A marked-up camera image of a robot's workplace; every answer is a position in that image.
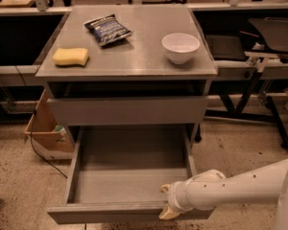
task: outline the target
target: white bowl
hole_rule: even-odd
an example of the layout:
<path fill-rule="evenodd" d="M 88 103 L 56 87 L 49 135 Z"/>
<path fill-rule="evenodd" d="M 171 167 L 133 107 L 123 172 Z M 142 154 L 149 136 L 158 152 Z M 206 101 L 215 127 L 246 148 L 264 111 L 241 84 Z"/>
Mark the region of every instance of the white bowl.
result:
<path fill-rule="evenodd" d="M 175 64 L 190 60 L 200 47 L 198 38 L 190 34 L 168 34 L 163 37 L 162 45 L 166 56 Z"/>

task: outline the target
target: sponge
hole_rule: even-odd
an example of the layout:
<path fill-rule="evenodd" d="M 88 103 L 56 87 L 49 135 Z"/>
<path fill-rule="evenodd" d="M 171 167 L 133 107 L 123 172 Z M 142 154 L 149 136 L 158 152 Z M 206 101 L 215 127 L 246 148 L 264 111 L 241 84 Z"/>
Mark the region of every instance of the sponge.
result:
<path fill-rule="evenodd" d="M 88 50 L 86 48 L 58 48 L 57 51 L 53 54 L 52 60 L 59 66 L 85 66 L 88 60 Z"/>

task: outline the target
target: workbench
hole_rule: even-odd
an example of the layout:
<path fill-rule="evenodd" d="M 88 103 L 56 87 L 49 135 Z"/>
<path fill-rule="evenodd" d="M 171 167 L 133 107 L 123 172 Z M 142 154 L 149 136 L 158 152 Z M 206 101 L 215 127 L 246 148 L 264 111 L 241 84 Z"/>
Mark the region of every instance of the workbench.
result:
<path fill-rule="evenodd" d="M 110 14 L 133 35 L 101 48 L 83 23 Z M 201 42 L 183 65 L 164 55 L 161 40 L 171 33 Z M 52 55 L 59 47 L 87 48 L 86 66 L 58 67 Z M 182 5 L 73 8 L 36 74 L 75 144 L 64 204 L 49 209 L 51 217 L 57 223 L 158 220 L 166 201 L 159 187 L 196 173 L 192 144 L 216 74 L 196 18 Z"/>

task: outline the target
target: snack package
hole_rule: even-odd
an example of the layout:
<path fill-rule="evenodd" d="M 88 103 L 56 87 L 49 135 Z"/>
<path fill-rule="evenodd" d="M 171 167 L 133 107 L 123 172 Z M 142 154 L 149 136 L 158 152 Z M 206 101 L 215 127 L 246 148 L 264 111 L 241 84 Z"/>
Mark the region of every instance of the snack package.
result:
<path fill-rule="evenodd" d="M 114 14 L 87 21 L 84 25 L 95 36 L 100 46 L 132 35 L 130 30 L 117 22 Z"/>

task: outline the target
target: drawer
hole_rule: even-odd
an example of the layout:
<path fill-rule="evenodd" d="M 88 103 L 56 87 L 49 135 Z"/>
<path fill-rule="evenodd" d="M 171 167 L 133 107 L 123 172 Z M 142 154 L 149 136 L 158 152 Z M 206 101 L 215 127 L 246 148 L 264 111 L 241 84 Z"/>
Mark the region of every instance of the drawer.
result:
<path fill-rule="evenodd" d="M 199 123 L 205 96 L 50 99 L 56 120 L 68 126 Z"/>
<path fill-rule="evenodd" d="M 86 126 L 68 177 L 64 204 L 48 209 L 58 224 L 158 220 L 163 184 L 195 174 L 184 126 Z M 178 219 L 207 219 L 191 211 Z"/>

